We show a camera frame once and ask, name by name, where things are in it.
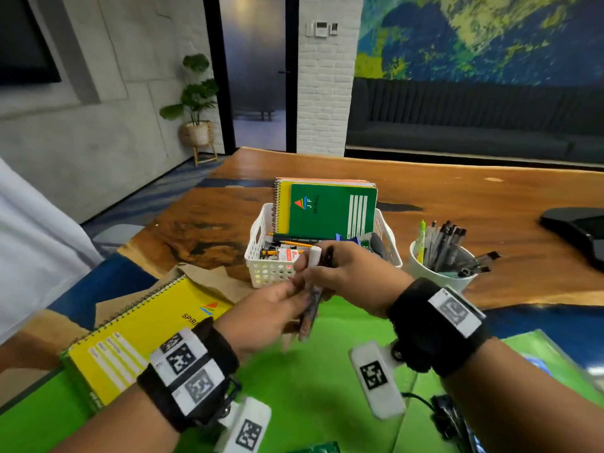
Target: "white cup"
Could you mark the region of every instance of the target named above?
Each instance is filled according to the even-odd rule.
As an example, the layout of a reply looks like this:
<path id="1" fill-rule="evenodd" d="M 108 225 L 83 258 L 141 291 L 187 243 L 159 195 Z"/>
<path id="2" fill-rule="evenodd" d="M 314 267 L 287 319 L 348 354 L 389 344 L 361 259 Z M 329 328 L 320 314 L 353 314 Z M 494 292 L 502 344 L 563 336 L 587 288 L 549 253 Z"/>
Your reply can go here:
<path id="1" fill-rule="evenodd" d="M 470 282 L 476 278 L 477 275 L 472 275 L 471 277 L 465 278 L 451 278 L 446 277 L 441 274 L 437 274 L 432 270 L 428 269 L 425 265 L 420 264 L 417 258 L 415 257 L 415 242 L 411 243 L 409 247 L 409 262 L 403 266 L 403 270 L 410 274 L 414 280 L 418 278 L 427 278 L 428 280 L 434 281 L 441 288 L 445 286 L 449 286 L 456 292 L 463 292 Z M 457 257 L 459 260 L 466 260 L 473 258 L 473 254 L 466 250 L 463 246 L 459 247 L 459 251 L 457 253 Z"/>

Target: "potted plant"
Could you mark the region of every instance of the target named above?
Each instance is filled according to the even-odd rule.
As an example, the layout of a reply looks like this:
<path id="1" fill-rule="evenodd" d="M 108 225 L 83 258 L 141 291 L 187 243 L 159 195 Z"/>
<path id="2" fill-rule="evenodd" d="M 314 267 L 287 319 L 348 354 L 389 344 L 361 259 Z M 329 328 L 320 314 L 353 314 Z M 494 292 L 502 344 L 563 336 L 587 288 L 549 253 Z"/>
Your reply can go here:
<path id="1" fill-rule="evenodd" d="M 210 66 L 208 58 L 198 53 L 187 55 L 182 64 L 193 73 L 200 76 Z M 216 108 L 215 97 L 218 92 L 218 86 L 213 78 L 206 79 L 200 83 L 186 83 L 181 93 L 181 102 L 164 106 L 159 110 L 159 115 L 164 119 L 173 121 L 182 117 L 185 113 L 189 115 L 190 121 L 184 122 L 178 131 L 181 141 L 185 145 L 193 147 L 195 165 L 200 164 L 198 160 L 198 146 L 211 145 L 214 151 L 214 158 L 208 160 L 218 160 L 214 149 L 214 132 L 210 121 L 203 120 L 200 114 L 207 108 Z"/>

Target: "dark sofa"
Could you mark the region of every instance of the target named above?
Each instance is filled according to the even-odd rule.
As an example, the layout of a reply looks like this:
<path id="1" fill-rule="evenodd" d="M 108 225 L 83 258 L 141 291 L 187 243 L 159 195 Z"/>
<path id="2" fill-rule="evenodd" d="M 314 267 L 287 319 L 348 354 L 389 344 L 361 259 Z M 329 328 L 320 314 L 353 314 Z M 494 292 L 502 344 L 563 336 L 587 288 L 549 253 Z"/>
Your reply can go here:
<path id="1" fill-rule="evenodd" d="M 490 84 L 355 78 L 346 144 L 604 163 L 604 136 L 600 133 L 595 136 L 561 133 L 584 121 L 580 112 L 576 114 L 577 108 L 580 103 L 589 105 L 585 99 L 593 98 L 591 94 L 577 96 L 577 92 L 566 89 L 539 93 L 534 88 L 512 90 Z M 604 132 L 604 120 L 588 129 Z"/>

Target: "wristband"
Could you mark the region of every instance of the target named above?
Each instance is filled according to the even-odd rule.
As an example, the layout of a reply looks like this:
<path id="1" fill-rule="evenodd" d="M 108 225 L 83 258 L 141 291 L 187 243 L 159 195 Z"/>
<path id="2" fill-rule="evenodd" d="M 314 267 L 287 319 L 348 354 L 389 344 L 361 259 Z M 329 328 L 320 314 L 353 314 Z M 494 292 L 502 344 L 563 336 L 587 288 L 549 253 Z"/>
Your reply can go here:
<path id="1" fill-rule="evenodd" d="M 212 323 L 206 318 L 172 336 L 151 353 L 149 366 L 137 379 L 178 433 L 212 425 L 241 389 L 231 378 L 238 358 Z M 231 382 L 235 389 L 225 399 Z"/>
<path id="2" fill-rule="evenodd" d="M 464 297 L 418 278 L 389 308 L 399 338 L 393 357 L 417 372 L 430 368 L 441 377 L 460 368 L 490 337 L 485 315 Z"/>

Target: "television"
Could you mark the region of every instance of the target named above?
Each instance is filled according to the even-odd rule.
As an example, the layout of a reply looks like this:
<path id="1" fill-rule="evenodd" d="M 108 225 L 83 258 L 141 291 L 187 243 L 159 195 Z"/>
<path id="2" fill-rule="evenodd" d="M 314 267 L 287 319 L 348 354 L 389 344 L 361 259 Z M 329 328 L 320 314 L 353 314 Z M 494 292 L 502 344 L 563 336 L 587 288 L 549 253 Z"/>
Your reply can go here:
<path id="1" fill-rule="evenodd" d="M 0 85 L 59 83 L 28 0 L 0 0 Z"/>

